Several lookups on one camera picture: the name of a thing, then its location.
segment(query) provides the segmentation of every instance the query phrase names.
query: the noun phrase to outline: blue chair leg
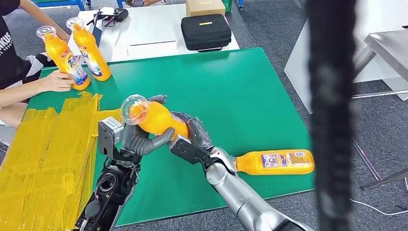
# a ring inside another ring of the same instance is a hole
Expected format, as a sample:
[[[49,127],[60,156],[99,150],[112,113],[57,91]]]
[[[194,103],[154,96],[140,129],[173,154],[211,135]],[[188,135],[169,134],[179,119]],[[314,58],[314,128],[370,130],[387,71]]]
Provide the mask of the blue chair leg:
[[[117,5],[119,6],[119,8],[123,8],[122,0],[116,0],[116,1],[117,1]]]
[[[84,11],[85,10],[84,3],[81,0],[76,0],[76,1],[77,1],[76,3],[79,7],[79,10]]]
[[[238,0],[238,7],[240,11],[243,9],[243,0]]]

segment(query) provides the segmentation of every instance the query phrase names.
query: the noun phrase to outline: table leg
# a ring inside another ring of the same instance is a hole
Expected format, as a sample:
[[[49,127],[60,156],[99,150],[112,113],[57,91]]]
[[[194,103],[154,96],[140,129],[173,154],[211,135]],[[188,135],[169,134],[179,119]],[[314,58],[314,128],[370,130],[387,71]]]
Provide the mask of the table leg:
[[[123,8],[122,0],[116,0],[116,1],[117,1],[117,6],[118,6],[119,8]]]
[[[392,91],[383,91],[378,93],[368,93],[368,94],[361,94],[361,95],[353,95],[352,99],[360,99],[360,98],[368,98],[374,96],[384,96],[384,95],[399,95],[399,94],[407,94],[408,90],[392,90]]]
[[[366,46],[354,59],[354,65],[356,65],[355,77],[369,64],[369,62],[375,57],[376,53],[368,46]]]
[[[353,138],[353,146],[357,150],[358,155],[361,157],[363,160],[364,164],[367,166],[369,169],[370,173],[373,175],[375,178],[375,181],[366,185],[361,186],[361,189],[363,190],[371,190],[373,188],[379,187],[379,186],[384,186],[386,184],[389,184],[391,182],[395,182],[397,180],[400,180],[404,177],[408,177],[408,168],[405,168],[401,171],[398,171],[396,173],[393,173],[387,177],[381,178],[378,172],[375,170],[371,162],[368,160],[367,156],[363,152],[363,150],[360,148],[360,146],[357,144],[356,140]]]
[[[367,158],[366,154],[363,152],[363,150],[360,148],[360,146],[357,144],[356,140],[353,138],[353,146],[357,150],[358,155],[361,157],[361,160],[363,160],[364,164],[367,166],[369,169],[370,173],[373,175],[375,180],[380,180],[381,177],[378,174],[378,172],[375,170],[369,159]]]
[[[398,171],[396,173],[393,173],[385,178],[382,178],[380,180],[376,180],[373,183],[366,184],[362,186],[362,189],[364,190],[371,190],[373,188],[379,187],[379,186],[384,186],[386,184],[398,181],[403,179],[404,177],[408,177],[408,168],[405,168],[401,171]]]
[[[77,5],[79,7],[80,11],[84,11],[85,7],[84,7],[84,3],[82,2],[82,0],[76,0],[77,1]]]
[[[243,0],[238,0],[238,7],[239,7],[240,11],[243,10]]]

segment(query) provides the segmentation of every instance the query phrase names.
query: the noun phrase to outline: black zipper case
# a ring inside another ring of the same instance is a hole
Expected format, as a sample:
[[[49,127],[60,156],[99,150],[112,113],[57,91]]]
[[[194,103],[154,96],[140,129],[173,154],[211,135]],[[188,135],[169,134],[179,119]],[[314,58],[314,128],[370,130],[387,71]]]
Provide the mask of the black zipper case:
[[[181,31],[190,51],[219,51],[231,42],[231,28],[222,14],[185,17]]]

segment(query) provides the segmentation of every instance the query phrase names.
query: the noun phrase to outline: yellow detergent bottle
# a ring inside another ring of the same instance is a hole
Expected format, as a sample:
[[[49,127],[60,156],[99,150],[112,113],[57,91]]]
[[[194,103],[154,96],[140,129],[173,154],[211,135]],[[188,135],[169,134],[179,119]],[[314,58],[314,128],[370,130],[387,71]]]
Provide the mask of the yellow detergent bottle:
[[[174,128],[173,140],[178,134],[188,137],[187,125],[170,114],[169,110],[158,102],[149,102],[141,95],[131,95],[120,107],[123,120],[130,125],[139,125],[144,131],[161,135],[167,128]]]
[[[52,26],[42,26],[37,30],[37,36],[44,41],[45,52],[63,73],[72,74],[75,83],[72,88],[83,90],[89,86],[89,77],[72,54],[66,42],[62,41]]]
[[[312,153],[305,149],[249,152],[236,157],[235,164],[249,175],[303,175],[315,168]]]
[[[92,75],[99,81],[105,81],[112,75],[108,64],[103,59],[96,46],[95,37],[84,28],[84,21],[80,18],[70,18],[66,26],[72,30],[74,41],[84,57]]]

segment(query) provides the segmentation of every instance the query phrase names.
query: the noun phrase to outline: black cable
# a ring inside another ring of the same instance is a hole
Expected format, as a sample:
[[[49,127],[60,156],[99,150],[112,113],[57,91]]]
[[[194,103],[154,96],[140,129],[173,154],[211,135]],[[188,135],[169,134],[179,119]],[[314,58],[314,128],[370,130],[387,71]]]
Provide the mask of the black cable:
[[[348,231],[355,0],[308,0],[312,150],[322,231]]]

